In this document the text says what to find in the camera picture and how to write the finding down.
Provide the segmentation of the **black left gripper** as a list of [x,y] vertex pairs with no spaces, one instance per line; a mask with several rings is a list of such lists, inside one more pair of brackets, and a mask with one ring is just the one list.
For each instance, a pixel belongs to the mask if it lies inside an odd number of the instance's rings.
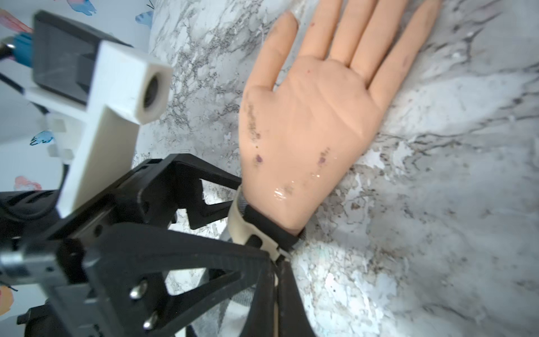
[[[173,336],[235,294],[257,285],[272,296],[267,252],[160,228],[160,171],[136,168],[66,219],[32,220],[55,190],[3,192],[23,214],[1,215],[1,280],[36,283],[69,336]],[[171,296],[165,273],[223,270]]]

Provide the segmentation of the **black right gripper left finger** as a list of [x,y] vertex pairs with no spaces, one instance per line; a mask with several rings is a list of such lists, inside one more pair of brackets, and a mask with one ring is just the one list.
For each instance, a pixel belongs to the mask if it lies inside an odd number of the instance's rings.
[[275,271],[272,261],[259,274],[251,307],[240,337],[273,336],[275,326]]

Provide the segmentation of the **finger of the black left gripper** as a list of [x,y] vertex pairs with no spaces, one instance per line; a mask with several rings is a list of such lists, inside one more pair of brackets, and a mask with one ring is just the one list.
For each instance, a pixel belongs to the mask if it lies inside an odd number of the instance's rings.
[[178,209],[188,215],[189,228],[197,230],[224,219],[232,203],[208,204],[203,181],[236,190],[241,178],[229,174],[192,154],[172,154],[165,159],[144,161],[138,167],[138,217],[142,223],[169,218]]

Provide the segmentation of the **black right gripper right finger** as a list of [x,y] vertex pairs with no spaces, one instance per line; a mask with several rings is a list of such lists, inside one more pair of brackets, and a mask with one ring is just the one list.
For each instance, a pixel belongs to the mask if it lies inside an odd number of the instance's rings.
[[315,337],[300,297],[290,261],[277,264],[278,334],[280,337]]

